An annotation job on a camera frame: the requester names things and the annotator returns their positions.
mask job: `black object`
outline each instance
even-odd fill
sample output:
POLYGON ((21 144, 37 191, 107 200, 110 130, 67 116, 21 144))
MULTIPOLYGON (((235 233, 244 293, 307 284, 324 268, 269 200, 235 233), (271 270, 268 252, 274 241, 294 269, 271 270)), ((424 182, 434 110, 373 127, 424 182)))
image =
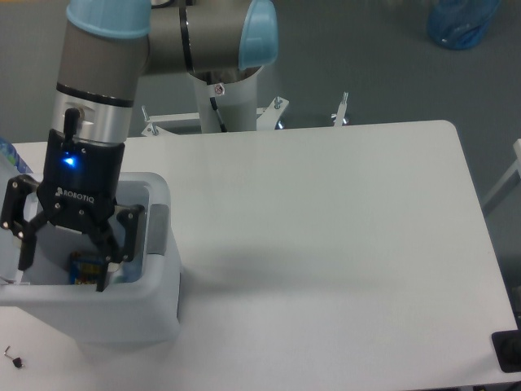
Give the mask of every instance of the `black object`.
POLYGON ((515 383, 512 383, 508 386, 508 388, 504 389, 503 391, 514 391, 521 385, 521 381, 516 381, 515 383))
POLYGON ((521 371, 521 331, 494 332, 492 342, 497 361, 506 373, 521 371))
POLYGON ((10 348, 11 348, 10 346, 7 346, 7 349, 5 352, 3 352, 3 355, 6 356, 7 358, 9 358, 13 362, 13 365, 15 367, 17 367, 18 369, 24 367, 24 363, 22 362, 22 359, 20 357, 13 358, 9 354, 7 354, 7 352, 9 351, 10 348))
POLYGON ((190 34, 188 33, 186 7, 179 7, 179 22, 181 23, 182 51, 185 55, 186 71, 191 73, 194 72, 194 61, 192 60, 192 52, 190 50, 190 34))
POLYGON ((80 116, 78 109, 69 108, 63 134, 49 132, 42 183, 28 175, 9 181, 0 217, 2 228, 11 230, 22 241, 19 270, 33 265, 36 233, 48 222, 87 234, 105 262, 97 284, 97 291, 102 292, 107 286, 108 264, 134 259, 142 238, 145 209, 116 202, 125 145, 75 141, 80 116), (24 206, 27 196, 34 192, 43 210, 28 222, 24 219, 24 206), (122 248, 108 223, 115 213, 125 229, 122 248))
POLYGON ((152 10, 157 10, 159 8, 166 8, 170 7, 175 3, 175 0, 168 0, 167 2, 164 2, 163 4, 158 4, 156 6, 152 6, 152 10))
POLYGON ((118 108, 131 108, 134 106, 133 100, 114 98, 113 96, 106 96, 100 94, 93 94, 92 92, 81 91, 75 88, 66 86, 61 83, 56 83, 56 90, 66 95, 73 96, 75 98, 89 100, 94 103, 107 104, 110 106, 117 106, 118 108))

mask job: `robotic arm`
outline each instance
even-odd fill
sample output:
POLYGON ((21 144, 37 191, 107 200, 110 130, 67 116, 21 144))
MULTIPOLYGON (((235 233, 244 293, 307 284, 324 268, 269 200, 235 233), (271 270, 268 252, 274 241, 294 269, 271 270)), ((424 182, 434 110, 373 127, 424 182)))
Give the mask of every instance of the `robotic arm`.
POLYGON ((270 0, 152 10, 150 0, 72 0, 56 85, 43 180, 9 182, 0 221, 21 242, 19 270, 32 264, 37 231, 48 222, 88 235, 103 260, 132 261, 143 227, 142 205, 118 205, 116 188, 138 78, 144 72, 214 72, 275 61, 278 32, 270 0), (27 196, 42 211, 24 219, 27 196), (125 228, 119 244, 108 219, 125 228))

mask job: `white plastic bin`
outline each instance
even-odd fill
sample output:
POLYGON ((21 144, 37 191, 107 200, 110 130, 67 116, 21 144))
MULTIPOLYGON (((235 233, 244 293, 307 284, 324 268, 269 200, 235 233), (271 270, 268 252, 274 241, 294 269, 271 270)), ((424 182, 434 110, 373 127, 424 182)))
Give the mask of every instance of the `white plastic bin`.
MULTIPOLYGON (((2 198, 4 189, 0 189, 2 198)), ((31 284, 0 286, 0 305, 20 307, 81 342, 174 339, 179 332, 181 260, 170 226, 169 188, 159 175, 125 173, 120 176, 116 199, 120 204, 146 207, 143 251, 132 261, 136 262, 134 272, 142 262, 140 278, 111 283, 104 292, 96 292, 94 285, 68 284, 69 254, 94 250, 94 246, 87 235, 48 225, 38 234, 33 267, 24 273, 24 281, 31 284)), ((4 250, 14 247, 9 231, 2 232, 0 245, 0 275, 4 275, 16 269, 18 262, 18 256, 4 250)))

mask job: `blue package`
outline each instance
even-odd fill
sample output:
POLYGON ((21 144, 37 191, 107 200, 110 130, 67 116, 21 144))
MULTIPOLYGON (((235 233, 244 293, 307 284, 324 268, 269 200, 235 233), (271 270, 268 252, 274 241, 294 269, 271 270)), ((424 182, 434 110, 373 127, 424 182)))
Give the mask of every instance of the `blue package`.
POLYGON ((439 0, 427 21, 438 45, 462 50, 476 46, 486 34, 501 0, 439 0))

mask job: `screw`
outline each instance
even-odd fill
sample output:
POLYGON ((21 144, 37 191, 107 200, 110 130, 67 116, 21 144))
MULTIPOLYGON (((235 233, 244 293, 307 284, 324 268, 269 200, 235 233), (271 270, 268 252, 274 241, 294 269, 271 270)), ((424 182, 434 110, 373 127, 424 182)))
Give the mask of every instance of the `screw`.
POLYGON ((225 93, 225 87, 222 84, 217 84, 215 86, 215 93, 217 95, 223 95, 225 93))
POLYGON ((277 98, 275 98, 275 110, 278 110, 281 105, 282 105, 282 99, 280 96, 278 96, 277 98))

